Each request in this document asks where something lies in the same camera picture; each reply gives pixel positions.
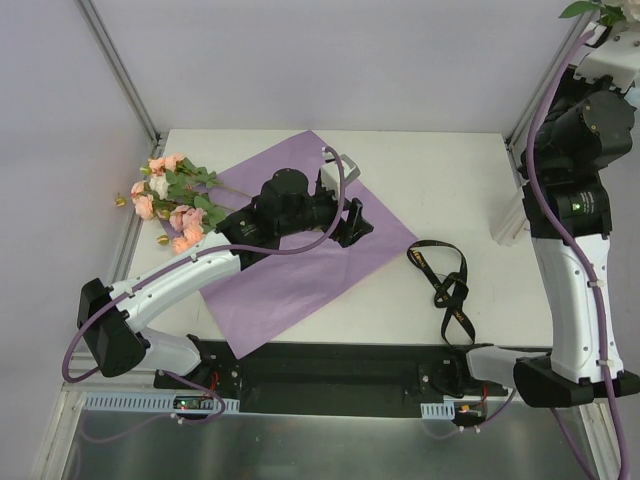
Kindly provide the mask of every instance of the black strap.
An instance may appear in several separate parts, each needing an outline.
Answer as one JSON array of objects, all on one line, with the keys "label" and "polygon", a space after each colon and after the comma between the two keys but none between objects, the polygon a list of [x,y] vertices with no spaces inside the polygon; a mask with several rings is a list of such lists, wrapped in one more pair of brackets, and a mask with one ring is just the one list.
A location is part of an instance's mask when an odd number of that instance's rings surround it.
[{"label": "black strap", "polygon": [[[455,250],[460,254],[459,271],[450,273],[443,281],[440,281],[422,254],[414,250],[419,247],[447,247]],[[447,309],[442,319],[442,327],[440,328],[442,339],[447,342],[448,345],[451,345],[449,340],[447,340],[447,328],[449,327],[451,317],[454,317],[462,328],[464,328],[464,331],[467,332],[467,335],[469,335],[471,339],[471,345],[473,345],[476,342],[476,329],[473,328],[469,317],[462,311],[462,304],[469,294],[469,287],[467,287],[467,259],[464,258],[462,252],[450,243],[440,242],[439,240],[419,240],[409,247],[407,257],[409,257],[411,263],[424,273],[425,277],[427,277],[431,285],[433,285],[433,288],[435,288],[436,293],[433,297],[435,306]],[[450,294],[449,289],[454,284],[453,293]]]}]

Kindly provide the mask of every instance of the purple paper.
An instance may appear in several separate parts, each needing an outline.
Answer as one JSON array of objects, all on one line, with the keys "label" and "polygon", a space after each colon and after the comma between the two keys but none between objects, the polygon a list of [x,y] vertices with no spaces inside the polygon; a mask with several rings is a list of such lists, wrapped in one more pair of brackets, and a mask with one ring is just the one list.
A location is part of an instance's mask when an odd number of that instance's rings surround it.
[{"label": "purple paper", "polygon": [[[313,132],[295,135],[218,175],[225,184],[250,195],[282,168],[302,171],[313,193],[326,145]],[[214,188],[213,201],[235,209],[248,198]],[[242,358],[346,292],[385,265],[416,237],[358,180],[347,187],[347,198],[359,198],[363,216],[374,231],[349,248],[327,240],[300,255],[271,256],[233,277],[200,290],[237,358]],[[285,237],[281,249],[302,247],[320,233]]]}]

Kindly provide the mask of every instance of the white tabletop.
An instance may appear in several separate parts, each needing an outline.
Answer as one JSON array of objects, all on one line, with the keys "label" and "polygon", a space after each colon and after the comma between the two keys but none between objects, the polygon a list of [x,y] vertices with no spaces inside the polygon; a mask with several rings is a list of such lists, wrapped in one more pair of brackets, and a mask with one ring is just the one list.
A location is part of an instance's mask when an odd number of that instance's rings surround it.
[{"label": "white tabletop", "polygon": [[[194,164],[221,172],[297,133],[172,130],[165,155],[184,153]],[[531,242],[501,247],[489,233],[516,190],[501,135],[316,133],[359,165],[362,182],[418,238],[453,243],[464,252],[470,288],[464,311],[475,325],[478,342],[551,345],[551,314]],[[163,233],[157,220],[144,222],[131,276],[171,258],[170,248],[155,241]],[[425,252],[436,272],[457,270],[454,253],[438,248]],[[275,340],[440,344],[444,310],[434,307],[433,293],[427,279],[401,254]],[[149,326],[175,335],[224,339],[200,293],[172,306]],[[449,332],[452,342],[468,342],[456,322]]]}]

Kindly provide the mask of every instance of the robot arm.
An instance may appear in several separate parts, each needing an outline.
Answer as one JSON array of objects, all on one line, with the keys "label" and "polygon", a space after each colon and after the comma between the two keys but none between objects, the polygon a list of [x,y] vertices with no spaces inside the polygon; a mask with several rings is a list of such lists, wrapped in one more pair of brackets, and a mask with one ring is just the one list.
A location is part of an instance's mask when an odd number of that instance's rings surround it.
[{"label": "robot arm", "polygon": [[[616,38],[610,42],[617,43],[620,37]],[[608,43],[600,48],[608,49]],[[593,71],[596,67],[590,57],[583,63]],[[534,166],[555,217],[575,239],[598,277],[606,279],[611,212],[598,172],[631,150],[635,108],[624,98],[630,83],[620,85],[617,71],[616,78],[607,75],[606,65],[600,65],[598,71],[601,76],[589,76],[590,83],[574,70],[564,74],[535,137]],[[519,170],[528,179],[524,155]],[[618,354],[606,282],[599,280],[594,285],[589,281],[583,263],[544,214],[531,183],[523,191],[534,252],[551,307],[552,353],[540,356],[493,346],[477,348],[467,353],[471,376],[515,387],[533,407],[591,403],[606,397],[600,360],[600,341],[606,335],[606,364],[616,396],[640,392],[640,378],[624,370]],[[594,286],[599,287],[604,300],[604,328],[591,291]]]},{"label": "robot arm", "polygon": [[[341,203],[337,162],[342,164],[345,186],[358,177],[358,167],[349,157],[331,156],[320,169],[315,194],[310,195],[303,173],[280,170],[249,205],[229,215],[216,231],[189,250],[110,287],[104,287],[99,279],[87,283],[81,292],[78,328],[101,307],[122,297],[117,307],[103,314],[84,334],[101,373],[114,377],[142,367],[171,371],[204,384],[209,378],[208,356],[199,348],[198,338],[168,335],[147,325],[196,290],[246,270],[277,251],[283,236],[313,229],[328,232]],[[373,227],[362,217],[358,199],[343,199],[342,203],[348,218],[340,219],[328,238],[346,248]],[[232,245],[249,248],[234,250]]]}]

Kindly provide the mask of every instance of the gray wall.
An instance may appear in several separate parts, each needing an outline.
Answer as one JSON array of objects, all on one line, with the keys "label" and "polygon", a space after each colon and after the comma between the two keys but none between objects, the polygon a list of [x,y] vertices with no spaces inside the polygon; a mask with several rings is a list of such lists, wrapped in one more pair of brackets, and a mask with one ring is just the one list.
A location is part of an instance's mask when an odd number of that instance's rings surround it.
[{"label": "gray wall", "polygon": [[80,286],[110,269],[149,145],[70,0],[0,2],[0,477],[29,478]]},{"label": "gray wall", "polygon": [[[602,172],[613,215],[609,256],[611,319],[625,368],[640,374],[640,115],[633,151]],[[640,469],[640,396],[621,401],[633,472]]]},{"label": "gray wall", "polygon": [[502,132],[568,0],[94,0],[169,128]]}]

